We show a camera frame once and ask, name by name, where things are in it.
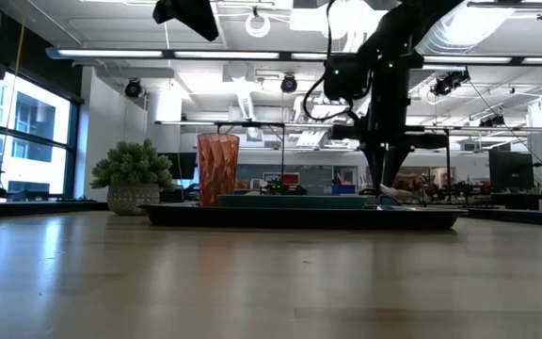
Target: window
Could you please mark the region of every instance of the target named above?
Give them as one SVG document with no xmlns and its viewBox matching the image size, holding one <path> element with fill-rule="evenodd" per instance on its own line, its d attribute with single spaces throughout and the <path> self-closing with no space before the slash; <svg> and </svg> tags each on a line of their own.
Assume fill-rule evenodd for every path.
<svg viewBox="0 0 542 339">
<path fill-rule="evenodd" d="M 9 193 L 72 194 L 65 187 L 72 187 L 67 167 L 74 161 L 74 110 L 68 100 L 20 77 L 14 85 L 14 75 L 6 73 L 0 81 L 1 187 Z"/>
</svg>

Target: red object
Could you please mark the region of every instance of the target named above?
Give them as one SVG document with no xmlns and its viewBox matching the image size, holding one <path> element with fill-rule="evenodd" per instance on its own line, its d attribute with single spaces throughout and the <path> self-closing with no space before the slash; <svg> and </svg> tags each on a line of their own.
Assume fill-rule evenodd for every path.
<svg viewBox="0 0 542 339">
<path fill-rule="evenodd" d="M 227 134 L 198 136 L 199 203 L 218 206 L 219 194 L 233 194 L 240 138 Z"/>
</svg>

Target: orange vase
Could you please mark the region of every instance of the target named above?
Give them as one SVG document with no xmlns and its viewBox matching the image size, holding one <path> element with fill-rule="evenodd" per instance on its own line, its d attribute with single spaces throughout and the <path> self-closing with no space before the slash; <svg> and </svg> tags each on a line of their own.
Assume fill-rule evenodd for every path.
<svg viewBox="0 0 542 339">
<path fill-rule="evenodd" d="M 218 206 L 219 194 L 233 194 L 240 138 L 227 134 L 198 136 L 199 202 Z"/>
</svg>

